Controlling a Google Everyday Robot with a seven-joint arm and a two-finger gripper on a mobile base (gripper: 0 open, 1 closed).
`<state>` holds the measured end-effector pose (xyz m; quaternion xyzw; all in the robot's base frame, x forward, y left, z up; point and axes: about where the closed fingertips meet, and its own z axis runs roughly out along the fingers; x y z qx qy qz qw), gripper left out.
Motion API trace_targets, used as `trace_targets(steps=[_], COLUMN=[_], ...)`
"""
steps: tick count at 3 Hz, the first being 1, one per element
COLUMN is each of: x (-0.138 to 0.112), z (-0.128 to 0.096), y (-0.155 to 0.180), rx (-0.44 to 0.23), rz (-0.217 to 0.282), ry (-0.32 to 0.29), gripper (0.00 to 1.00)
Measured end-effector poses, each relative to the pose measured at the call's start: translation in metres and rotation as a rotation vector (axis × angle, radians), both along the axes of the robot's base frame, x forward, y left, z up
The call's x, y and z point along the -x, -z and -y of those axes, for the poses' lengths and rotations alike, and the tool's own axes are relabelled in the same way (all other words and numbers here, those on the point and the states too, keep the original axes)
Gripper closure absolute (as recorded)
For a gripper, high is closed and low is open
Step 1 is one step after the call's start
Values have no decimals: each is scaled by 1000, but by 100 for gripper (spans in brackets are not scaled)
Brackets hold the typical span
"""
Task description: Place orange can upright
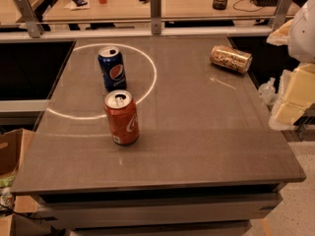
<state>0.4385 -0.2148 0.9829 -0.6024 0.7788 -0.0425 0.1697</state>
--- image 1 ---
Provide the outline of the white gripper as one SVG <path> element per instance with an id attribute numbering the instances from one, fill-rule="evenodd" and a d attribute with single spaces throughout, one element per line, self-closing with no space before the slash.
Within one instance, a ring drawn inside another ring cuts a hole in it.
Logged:
<path id="1" fill-rule="evenodd" d="M 315 0 L 307 2 L 289 20 L 272 32 L 267 42 L 288 44 L 288 53 L 300 62 L 292 72 L 284 70 L 278 96 L 272 108 L 269 126 L 276 131 L 289 130 L 315 103 Z"/>

